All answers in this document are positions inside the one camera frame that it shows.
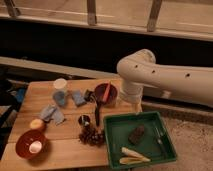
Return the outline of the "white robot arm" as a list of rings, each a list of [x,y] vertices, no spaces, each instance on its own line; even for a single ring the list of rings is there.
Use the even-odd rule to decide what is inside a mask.
[[[122,58],[117,73],[126,102],[140,103],[143,86],[150,85],[213,108],[213,68],[159,65],[152,51],[141,49]]]

